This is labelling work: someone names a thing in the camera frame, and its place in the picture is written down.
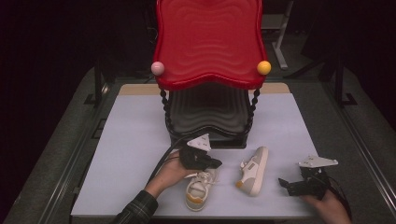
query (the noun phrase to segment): hand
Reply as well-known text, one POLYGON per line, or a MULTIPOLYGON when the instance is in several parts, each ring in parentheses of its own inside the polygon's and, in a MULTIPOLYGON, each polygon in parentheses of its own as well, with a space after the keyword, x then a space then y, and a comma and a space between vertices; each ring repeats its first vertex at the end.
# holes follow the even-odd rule
POLYGON ((185 176, 200 172, 199 170, 186 170, 178 156, 178 151, 171 153, 158 174, 146 185, 145 191, 154 198, 158 198, 165 189, 174 186, 185 176))
POLYGON ((320 201, 312 195, 301 196, 305 202, 314 206, 320 217, 326 224, 351 224, 344 206, 338 201, 337 197, 329 190, 326 191, 320 201))

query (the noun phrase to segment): dark background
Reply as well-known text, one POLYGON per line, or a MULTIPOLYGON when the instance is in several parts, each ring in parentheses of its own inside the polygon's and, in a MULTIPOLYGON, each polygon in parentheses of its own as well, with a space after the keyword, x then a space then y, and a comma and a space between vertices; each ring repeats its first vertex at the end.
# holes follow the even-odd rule
MULTIPOLYGON (((106 81, 149 69, 153 2, 1 2, 0 221, 85 74, 98 61, 106 81)), ((283 11, 279 2, 264 2, 264 11, 283 11)), ((388 2, 296 0, 288 33, 309 33, 303 55, 313 60, 341 36, 346 67, 396 128, 396 18, 388 2)))

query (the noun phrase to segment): yellow ball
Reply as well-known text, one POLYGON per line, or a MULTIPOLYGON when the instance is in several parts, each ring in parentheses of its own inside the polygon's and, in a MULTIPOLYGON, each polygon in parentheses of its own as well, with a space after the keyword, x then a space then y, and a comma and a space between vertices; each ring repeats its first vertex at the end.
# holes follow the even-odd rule
POLYGON ((257 71, 261 75, 268 75, 271 72, 271 64, 267 61, 262 61, 257 65, 257 71))

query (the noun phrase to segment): dark sleeve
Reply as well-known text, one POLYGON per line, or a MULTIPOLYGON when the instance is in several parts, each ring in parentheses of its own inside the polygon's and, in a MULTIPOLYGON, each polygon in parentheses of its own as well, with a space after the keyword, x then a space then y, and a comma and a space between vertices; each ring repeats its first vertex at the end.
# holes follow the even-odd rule
POLYGON ((149 223, 155 210, 157 200, 151 194, 141 190, 136 197, 111 222, 112 224, 146 224, 149 223))

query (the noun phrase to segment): white sneaker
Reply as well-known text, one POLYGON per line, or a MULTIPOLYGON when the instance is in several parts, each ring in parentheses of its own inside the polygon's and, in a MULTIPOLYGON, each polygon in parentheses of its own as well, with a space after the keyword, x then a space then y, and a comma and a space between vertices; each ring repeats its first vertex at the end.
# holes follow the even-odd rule
POLYGON ((191 211, 204 208, 210 187, 218 178, 218 169, 206 169, 195 175, 186 189, 186 205, 191 211))
POLYGON ((268 159, 267 147, 257 148, 249 162, 241 163, 242 179, 236 182, 236 187, 250 196, 257 196, 262 188, 262 179, 268 159))

